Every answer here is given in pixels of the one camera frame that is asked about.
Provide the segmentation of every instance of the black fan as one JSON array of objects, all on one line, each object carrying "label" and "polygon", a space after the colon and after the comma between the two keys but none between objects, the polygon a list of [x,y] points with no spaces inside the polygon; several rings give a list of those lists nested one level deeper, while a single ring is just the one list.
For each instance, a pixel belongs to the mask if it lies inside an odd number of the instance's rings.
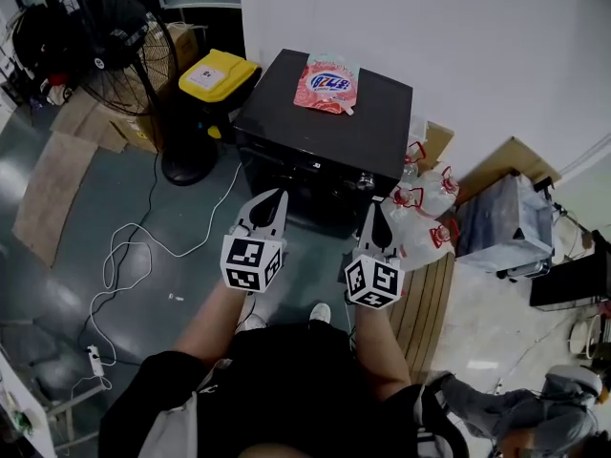
[{"label": "black fan", "polygon": [[[127,115],[157,112],[163,143],[162,171],[177,185],[205,177],[217,159],[208,135],[193,129],[190,114],[161,103],[178,88],[176,49],[165,25],[142,0],[63,0],[80,45],[80,84],[110,109]],[[166,134],[171,127],[172,133]]]}]

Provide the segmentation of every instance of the gray floor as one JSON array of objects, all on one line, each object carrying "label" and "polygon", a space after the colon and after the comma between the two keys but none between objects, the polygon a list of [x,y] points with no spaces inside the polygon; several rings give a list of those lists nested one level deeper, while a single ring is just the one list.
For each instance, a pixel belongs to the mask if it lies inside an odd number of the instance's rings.
[{"label": "gray floor", "polygon": [[[67,398],[72,385],[92,374],[76,336],[88,315],[92,297],[104,289],[102,262],[111,235],[127,222],[137,222],[147,209],[153,182],[153,155],[127,148],[121,155],[98,150],[83,180],[67,219],[52,270],[47,269],[11,234],[12,224],[27,179],[49,138],[53,112],[28,119],[14,114],[0,134],[0,319],[35,318],[30,328],[5,329],[3,343],[11,357],[34,366],[40,384],[54,398]],[[145,227],[181,253],[205,237],[210,212],[226,191],[239,164],[232,149],[220,159],[204,181],[190,187],[170,185],[159,174],[153,213]],[[188,257],[174,259],[150,243],[153,273],[138,287],[119,294],[95,320],[115,343],[118,358],[141,362],[148,355],[172,346],[174,340],[220,277],[222,236],[242,204],[250,198],[242,173],[232,193],[218,209],[210,240]],[[126,240],[129,231],[120,237]],[[348,328],[343,285],[336,282],[341,254],[352,239],[338,240],[287,225],[288,256],[270,290],[257,298],[255,313],[271,323],[307,318],[317,301],[331,305],[332,323]],[[138,233],[134,240],[147,240]],[[133,246],[123,263],[120,286],[131,284],[148,265],[143,246]],[[169,294],[184,298],[183,302]],[[252,298],[246,301],[244,313]],[[96,344],[100,353],[110,348],[89,326],[84,344]],[[92,399],[76,412],[82,431],[96,427],[99,417],[126,388],[137,367],[107,368],[113,389]],[[90,383],[84,383],[85,389]],[[72,456],[96,456],[95,443],[74,448]]]}]

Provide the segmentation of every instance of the pink snack bag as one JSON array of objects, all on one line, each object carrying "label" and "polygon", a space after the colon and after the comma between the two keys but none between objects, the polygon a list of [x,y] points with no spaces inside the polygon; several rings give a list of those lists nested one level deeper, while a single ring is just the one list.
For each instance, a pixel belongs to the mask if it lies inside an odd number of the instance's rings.
[{"label": "pink snack bag", "polygon": [[321,111],[352,115],[360,67],[335,54],[311,54],[297,84],[293,103]]}]

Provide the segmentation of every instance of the fan base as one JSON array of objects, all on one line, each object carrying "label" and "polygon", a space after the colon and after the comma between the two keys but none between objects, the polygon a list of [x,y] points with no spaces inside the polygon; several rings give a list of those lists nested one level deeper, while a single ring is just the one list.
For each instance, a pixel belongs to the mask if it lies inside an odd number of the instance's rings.
[{"label": "fan base", "polygon": [[217,157],[217,145],[214,139],[202,134],[197,141],[185,140],[168,145],[163,151],[161,171],[174,185],[193,185],[212,171],[217,164]]}]

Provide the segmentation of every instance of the black and white marker cube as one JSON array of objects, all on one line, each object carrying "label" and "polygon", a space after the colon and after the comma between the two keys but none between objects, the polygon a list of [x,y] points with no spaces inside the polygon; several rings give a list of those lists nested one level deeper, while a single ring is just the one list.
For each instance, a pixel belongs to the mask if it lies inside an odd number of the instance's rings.
[{"label": "black and white marker cube", "polygon": [[233,288],[264,292],[280,271],[282,260],[279,241],[225,236],[222,242],[222,277]]},{"label": "black and white marker cube", "polygon": [[361,255],[344,272],[351,302],[381,309],[401,299],[405,272],[399,268]]}]

